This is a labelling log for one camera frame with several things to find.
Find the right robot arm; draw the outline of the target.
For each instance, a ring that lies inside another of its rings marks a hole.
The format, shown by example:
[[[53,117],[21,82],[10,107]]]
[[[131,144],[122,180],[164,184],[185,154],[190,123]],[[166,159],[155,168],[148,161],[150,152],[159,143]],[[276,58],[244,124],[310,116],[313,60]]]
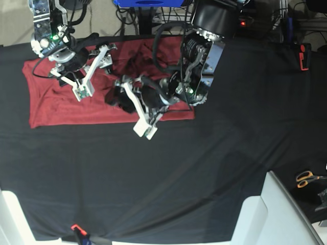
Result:
[[[56,79],[60,86],[70,85],[73,91],[91,92],[91,79],[97,69],[111,71],[110,51],[116,45],[103,43],[88,51],[87,45],[97,40],[98,33],[77,40],[75,26],[85,18],[89,1],[29,1],[33,14],[32,51],[41,59],[54,63],[48,75],[32,74],[42,79]]]

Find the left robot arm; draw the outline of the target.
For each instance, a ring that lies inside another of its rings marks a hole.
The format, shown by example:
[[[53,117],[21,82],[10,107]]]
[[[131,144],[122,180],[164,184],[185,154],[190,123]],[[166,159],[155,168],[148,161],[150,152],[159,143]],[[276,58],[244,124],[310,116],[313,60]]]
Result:
[[[225,47],[224,40],[232,38],[247,1],[195,1],[190,23],[169,22],[160,27],[152,46],[152,60],[156,68],[169,77],[154,80],[145,75],[133,79],[123,75],[117,80],[105,102],[127,113],[137,113],[140,121],[155,126],[173,105],[185,102],[188,111],[206,102],[214,71]],[[163,67],[159,63],[158,48],[162,32],[180,26],[184,33],[177,65]]]

